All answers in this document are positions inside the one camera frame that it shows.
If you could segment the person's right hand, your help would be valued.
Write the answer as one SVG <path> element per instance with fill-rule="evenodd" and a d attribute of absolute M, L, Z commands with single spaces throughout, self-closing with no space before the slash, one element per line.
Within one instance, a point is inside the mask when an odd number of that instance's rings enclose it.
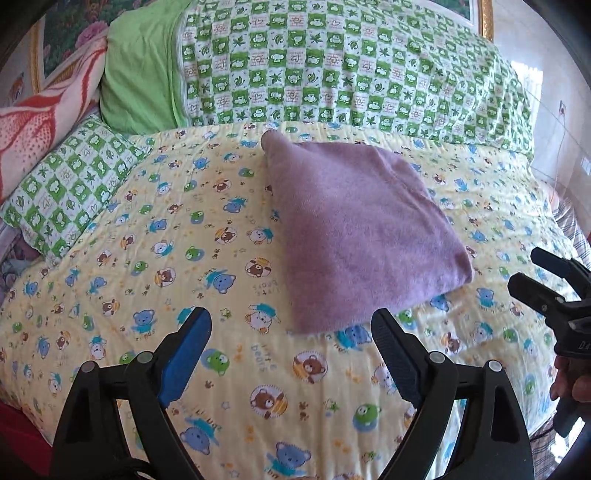
<path fill-rule="evenodd" d="M 579 402 L 583 409 L 590 410 L 591 381 L 589 375 L 576 377 L 571 372 L 571 360 L 557 356 L 554 362 L 557 370 L 556 378 L 550 387 L 550 399 L 555 401 L 563 397 L 571 397 Z"/>

